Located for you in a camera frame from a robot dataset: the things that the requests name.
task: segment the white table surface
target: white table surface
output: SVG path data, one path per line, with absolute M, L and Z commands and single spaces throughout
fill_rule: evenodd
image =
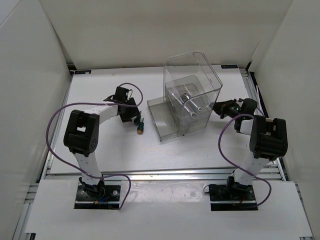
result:
M 133 182 L 122 210 L 74 209 L 77 180 L 42 180 L 26 233 L 36 240 L 299 240 L 312 236 L 293 182 L 271 181 L 258 211 L 211 211 L 201 181 Z M 254 181 L 256 199 L 268 192 Z M 121 196 L 127 186 L 121 189 Z
M 239 69 L 221 69 L 214 65 L 214 70 L 223 83 L 218 101 L 247 98 Z M 99 142 L 95 151 L 97 164 L 102 172 L 147 171 L 198 168 L 225 168 L 230 165 L 220 156 L 218 137 L 229 117 L 220 119 L 212 112 L 207 127 L 197 132 L 160 142 L 151 120 L 147 100 L 163 96 L 163 67 L 97 69 L 91 74 L 74 75 L 67 103 L 101 102 L 114 94 L 121 83 L 133 83 L 141 88 L 144 96 L 139 106 L 144 118 L 144 133 L 137 134 L 137 127 L 132 122 L 122 123 L 120 117 L 113 117 L 99 128 Z M 139 92 L 133 88 L 136 102 Z M 59 129 L 55 152 L 70 163 L 77 164 L 74 156 L 63 144 L 63 137 L 72 110 L 86 110 L 87 105 L 69 107 L 65 110 Z M 241 164 L 249 154 L 247 135 L 236 133 L 232 126 L 222 138 L 225 155 L 237 164 Z M 53 159 L 50 173 L 76 173 L 76 169 Z

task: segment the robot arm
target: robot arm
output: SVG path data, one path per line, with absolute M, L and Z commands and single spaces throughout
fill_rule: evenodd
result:
M 213 110 L 220 118 L 229 116 L 234 118 L 240 114 L 254 115 L 257 102 L 252 99 L 239 99 L 216 102 Z M 275 118 L 255 115 L 252 117 L 242 116 L 235 120 L 234 129 L 237 133 L 250 135 L 250 152 L 240 166 L 245 171 L 237 168 L 227 179 L 224 186 L 212 186 L 213 199 L 219 203 L 234 200 L 235 196 L 247 199 L 247 193 L 253 192 L 252 183 L 256 175 L 270 161 L 283 157 L 288 149 L 286 121 Z
M 136 105 L 133 97 L 128 99 L 129 90 L 117 87 L 115 94 L 106 101 L 126 105 Z M 81 169 L 89 175 L 102 177 L 99 171 L 95 150 L 99 140 L 99 126 L 106 120 L 120 115 L 123 123 L 132 121 L 132 118 L 140 118 L 138 107 L 120 105 L 101 105 L 91 109 L 80 111 L 73 110 L 65 130 L 63 144 L 69 148 L 76 158 Z M 82 173 L 79 178 L 83 190 L 92 198 L 100 199 L 104 195 L 104 181 L 89 177 Z

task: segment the white wall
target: white wall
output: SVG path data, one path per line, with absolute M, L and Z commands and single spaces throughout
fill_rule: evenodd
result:
M 1 0 L 0 2 L 0 25 L 4 22 L 6 17 L 18 4 L 19 0 Z
M 78 69 L 162 66 L 202 51 L 256 66 L 292 0 L 40 0 Z
M 40 3 L 21 0 L 0 26 L 2 240 L 11 239 L 29 184 L 39 177 L 47 152 L 45 129 L 63 102 L 69 79 L 54 30 Z
M 272 118 L 287 123 L 285 165 L 297 181 L 316 239 L 320 239 L 320 1 L 294 0 L 256 79 Z

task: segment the transparent plastic container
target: transparent plastic container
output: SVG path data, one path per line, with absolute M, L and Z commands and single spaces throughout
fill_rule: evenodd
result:
M 203 53 L 168 58 L 163 69 L 163 96 L 147 101 L 159 140 L 205 128 L 221 87 Z

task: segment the black mounting base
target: black mounting base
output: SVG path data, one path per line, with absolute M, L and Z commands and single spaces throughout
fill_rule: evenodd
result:
M 254 190 L 247 192 L 243 199 L 239 197 L 237 200 L 231 198 L 230 194 L 222 194 L 221 189 L 226 185 L 210 184 L 209 195 L 211 211 L 256 211 L 258 207 Z
M 93 199 L 87 193 L 84 192 L 84 188 L 82 185 L 78 186 L 76 191 L 76 197 L 74 202 L 75 209 L 118 209 L 119 208 L 119 201 L 120 201 L 120 185 L 105 185 L 105 196 L 108 199 L 95 203 L 95 201 L 99 199 Z

